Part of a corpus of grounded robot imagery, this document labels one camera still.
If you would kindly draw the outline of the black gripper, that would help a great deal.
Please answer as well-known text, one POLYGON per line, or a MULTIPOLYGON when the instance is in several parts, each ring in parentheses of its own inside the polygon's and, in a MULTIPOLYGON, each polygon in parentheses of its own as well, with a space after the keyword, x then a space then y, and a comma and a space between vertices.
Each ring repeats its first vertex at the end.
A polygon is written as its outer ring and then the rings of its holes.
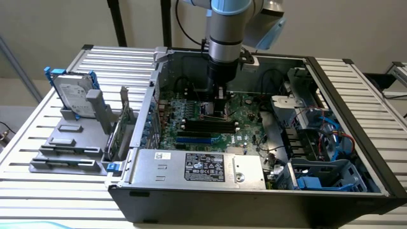
POLYGON ((213 82, 213 96, 224 99, 226 83, 233 80, 237 70, 237 60, 232 62, 218 62, 213 58, 208 61, 208 78, 213 82))

